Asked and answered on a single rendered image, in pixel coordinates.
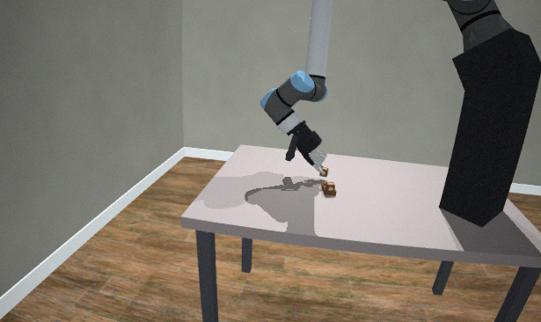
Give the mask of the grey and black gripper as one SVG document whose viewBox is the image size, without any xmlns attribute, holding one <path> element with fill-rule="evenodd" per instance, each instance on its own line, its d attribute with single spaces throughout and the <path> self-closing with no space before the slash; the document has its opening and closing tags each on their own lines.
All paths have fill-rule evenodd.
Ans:
<svg viewBox="0 0 541 322">
<path fill-rule="evenodd" d="M 322 139 L 315 131 L 311 132 L 311 130 L 308 129 L 308 126 L 305 123 L 305 121 L 300 122 L 300 124 L 297 124 L 294 128 L 292 128 L 287 133 L 287 135 L 293 134 L 299 136 L 296 144 L 297 149 L 310 165 L 312 165 L 317 171 L 325 175 L 321 167 L 324 167 L 322 163 L 325 161 L 325 157 L 327 157 L 327 154 L 325 152 L 318 152 L 317 150 L 315 150 L 321 144 Z"/>
</svg>

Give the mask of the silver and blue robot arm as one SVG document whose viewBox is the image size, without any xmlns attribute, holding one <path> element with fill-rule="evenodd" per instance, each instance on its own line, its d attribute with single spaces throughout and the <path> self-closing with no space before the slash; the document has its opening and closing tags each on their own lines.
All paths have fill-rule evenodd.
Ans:
<svg viewBox="0 0 541 322">
<path fill-rule="evenodd" d="M 494 0 L 443 1 L 448 3 L 463 35 L 464 52 L 509 28 L 515 29 L 502 17 Z M 328 93 L 325 70 L 332 9 L 333 0 L 312 0 L 305 73 L 297 71 L 260 101 L 263 110 L 283 134 L 300 124 L 301 119 L 291 108 L 297 101 L 319 102 Z M 285 158 L 289 162 L 295 157 L 298 138 L 297 135 L 292 136 Z"/>
</svg>

